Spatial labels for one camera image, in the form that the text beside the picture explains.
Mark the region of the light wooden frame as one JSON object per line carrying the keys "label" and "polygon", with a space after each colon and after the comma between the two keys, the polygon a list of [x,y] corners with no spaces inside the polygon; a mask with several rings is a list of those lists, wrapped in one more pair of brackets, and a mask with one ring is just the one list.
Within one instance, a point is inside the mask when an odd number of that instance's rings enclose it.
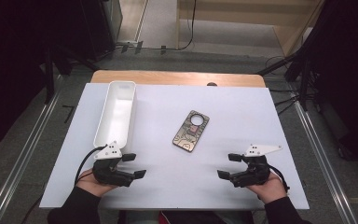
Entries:
{"label": "light wooden frame", "polygon": [[176,0],[176,47],[181,19],[272,25],[284,56],[296,51],[307,29],[315,24],[325,0]]}

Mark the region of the white rectangular plastic bin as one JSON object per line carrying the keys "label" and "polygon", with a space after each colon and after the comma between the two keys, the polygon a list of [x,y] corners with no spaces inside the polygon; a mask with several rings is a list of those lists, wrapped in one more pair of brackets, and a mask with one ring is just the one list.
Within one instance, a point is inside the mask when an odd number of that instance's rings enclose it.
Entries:
{"label": "white rectangular plastic bin", "polygon": [[108,85],[103,112],[93,145],[103,149],[95,160],[121,158],[131,147],[136,114],[136,84],[132,81],[112,81]]}

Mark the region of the dark curtain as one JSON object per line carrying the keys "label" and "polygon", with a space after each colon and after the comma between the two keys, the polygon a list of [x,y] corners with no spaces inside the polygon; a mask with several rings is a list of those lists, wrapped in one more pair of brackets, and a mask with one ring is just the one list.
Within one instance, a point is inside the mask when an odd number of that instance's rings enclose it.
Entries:
{"label": "dark curtain", "polygon": [[0,0],[0,142],[46,88],[44,46],[59,45],[70,0]]}
{"label": "dark curtain", "polygon": [[311,33],[322,114],[343,156],[358,160],[358,0],[325,0]]}

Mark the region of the black metal stand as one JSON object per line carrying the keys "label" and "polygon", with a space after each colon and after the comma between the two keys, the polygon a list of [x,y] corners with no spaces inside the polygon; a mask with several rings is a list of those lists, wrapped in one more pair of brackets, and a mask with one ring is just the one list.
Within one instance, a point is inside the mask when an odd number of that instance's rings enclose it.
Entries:
{"label": "black metal stand", "polygon": [[45,58],[45,80],[47,96],[45,103],[48,104],[52,101],[53,95],[56,92],[53,79],[53,67],[56,67],[61,75],[69,76],[73,70],[73,66],[69,63],[70,59],[85,65],[92,72],[98,71],[99,67],[94,63],[89,62],[86,58],[82,57],[75,51],[55,43],[46,43],[44,46]]}
{"label": "black metal stand", "polygon": [[289,65],[284,74],[284,78],[287,82],[294,82],[298,77],[300,78],[297,100],[302,109],[307,111],[308,108],[306,102],[311,76],[311,61],[308,57],[304,56],[302,53],[295,52],[287,57],[283,57],[276,63],[266,66],[264,69],[256,72],[256,74],[263,77],[286,65]]}

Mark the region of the wooden table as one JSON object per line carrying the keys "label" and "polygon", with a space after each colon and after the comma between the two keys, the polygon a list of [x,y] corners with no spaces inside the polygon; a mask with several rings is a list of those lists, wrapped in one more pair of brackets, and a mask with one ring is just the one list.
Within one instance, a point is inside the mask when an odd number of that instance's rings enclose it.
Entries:
{"label": "wooden table", "polygon": [[218,87],[266,87],[260,75],[137,70],[99,70],[93,74],[90,82],[109,83],[115,80],[129,80],[136,84],[150,85],[207,86],[209,83],[214,83]]}

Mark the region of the person's right hand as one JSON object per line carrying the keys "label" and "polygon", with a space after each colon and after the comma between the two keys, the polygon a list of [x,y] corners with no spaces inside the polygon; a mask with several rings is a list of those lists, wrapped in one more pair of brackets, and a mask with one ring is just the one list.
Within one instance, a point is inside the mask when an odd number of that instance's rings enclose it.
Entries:
{"label": "person's right hand", "polygon": [[262,185],[248,186],[264,203],[272,203],[287,196],[281,179],[274,173],[270,173],[268,180]]}

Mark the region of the white table board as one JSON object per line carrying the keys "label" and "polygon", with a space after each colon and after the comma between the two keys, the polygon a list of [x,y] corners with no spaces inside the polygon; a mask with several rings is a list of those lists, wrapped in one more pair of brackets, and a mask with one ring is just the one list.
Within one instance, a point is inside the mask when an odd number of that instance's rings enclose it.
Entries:
{"label": "white table board", "polygon": [[[206,129],[191,152],[172,142],[188,113],[209,117]],[[218,171],[237,173],[243,162],[228,154],[242,154],[251,145],[279,147],[268,154],[289,186],[297,209],[309,204],[290,148],[266,88],[139,85],[131,152],[134,161],[122,171],[145,171],[129,187],[108,192],[100,206],[137,210],[253,210],[262,202],[248,189],[236,188],[218,177]]]}

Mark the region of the person's left hand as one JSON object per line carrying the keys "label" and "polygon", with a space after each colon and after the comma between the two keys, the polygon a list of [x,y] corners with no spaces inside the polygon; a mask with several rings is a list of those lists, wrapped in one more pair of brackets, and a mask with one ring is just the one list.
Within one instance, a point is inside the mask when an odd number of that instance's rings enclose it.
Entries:
{"label": "person's left hand", "polygon": [[76,182],[76,186],[100,198],[110,190],[117,188],[115,185],[101,184],[98,182],[91,169],[84,171],[80,175]]}

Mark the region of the person's lap clothing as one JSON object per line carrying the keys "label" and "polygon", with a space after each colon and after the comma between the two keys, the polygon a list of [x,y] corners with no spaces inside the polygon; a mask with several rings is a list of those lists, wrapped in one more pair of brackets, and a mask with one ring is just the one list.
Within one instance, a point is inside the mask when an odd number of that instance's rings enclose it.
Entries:
{"label": "person's lap clothing", "polygon": [[125,211],[117,224],[255,224],[251,212]]}

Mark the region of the metal floor rail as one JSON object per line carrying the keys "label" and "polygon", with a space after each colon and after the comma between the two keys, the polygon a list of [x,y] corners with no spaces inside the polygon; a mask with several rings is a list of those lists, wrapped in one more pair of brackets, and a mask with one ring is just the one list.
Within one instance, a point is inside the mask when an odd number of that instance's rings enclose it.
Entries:
{"label": "metal floor rail", "polygon": [[48,123],[48,119],[51,116],[55,105],[57,104],[60,94],[61,93],[59,91],[54,93],[49,102],[43,105],[41,108],[37,120],[34,123],[29,135],[27,136],[27,139],[21,148],[16,161],[10,169],[5,182],[0,187],[0,220],[2,219],[3,214],[6,212],[7,206],[11,201],[18,185],[20,184],[28,162],[33,156],[34,149]]}
{"label": "metal floor rail", "polygon": [[347,197],[344,188],[342,188],[337,178],[337,174],[324,151],[324,146],[316,133],[309,113],[302,108],[300,103],[296,103],[295,108],[307,137],[309,138],[310,145],[321,168],[324,180],[329,188],[342,223],[358,224],[358,219],[351,208],[349,198]]}

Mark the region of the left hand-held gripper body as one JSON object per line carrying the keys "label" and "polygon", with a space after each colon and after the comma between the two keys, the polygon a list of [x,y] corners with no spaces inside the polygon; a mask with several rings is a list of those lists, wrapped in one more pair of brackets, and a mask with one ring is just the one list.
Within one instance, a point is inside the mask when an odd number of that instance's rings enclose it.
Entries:
{"label": "left hand-held gripper body", "polygon": [[92,172],[101,184],[129,187],[135,179],[134,173],[119,171],[117,166],[123,161],[123,153],[117,142],[106,145],[94,156]]}

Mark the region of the black cabinet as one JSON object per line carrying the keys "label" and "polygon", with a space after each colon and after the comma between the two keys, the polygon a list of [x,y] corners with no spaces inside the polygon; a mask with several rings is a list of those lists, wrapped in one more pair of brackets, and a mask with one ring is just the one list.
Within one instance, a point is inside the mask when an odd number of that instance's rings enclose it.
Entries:
{"label": "black cabinet", "polygon": [[98,60],[117,43],[123,15],[119,0],[80,0],[90,40],[89,57]]}

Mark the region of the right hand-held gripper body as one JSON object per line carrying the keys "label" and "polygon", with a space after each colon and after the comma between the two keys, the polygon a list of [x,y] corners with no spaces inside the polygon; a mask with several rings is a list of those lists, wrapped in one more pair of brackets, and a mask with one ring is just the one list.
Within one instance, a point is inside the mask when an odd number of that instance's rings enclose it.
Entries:
{"label": "right hand-held gripper body", "polygon": [[270,165],[266,155],[282,149],[282,146],[250,145],[242,155],[242,161],[247,164],[244,172],[230,174],[229,181],[237,187],[247,187],[264,184],[270,174]]}

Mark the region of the patterned dark phone case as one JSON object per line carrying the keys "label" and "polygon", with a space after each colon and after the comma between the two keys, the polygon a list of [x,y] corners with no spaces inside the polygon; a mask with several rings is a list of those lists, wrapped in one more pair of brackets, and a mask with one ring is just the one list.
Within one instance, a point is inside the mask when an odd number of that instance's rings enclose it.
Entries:
{"label": "patterned dark phone case", "polygon": [[192,152],[209,121],[208,116],[191,110],[174,136],[172,143],[187,152]]}

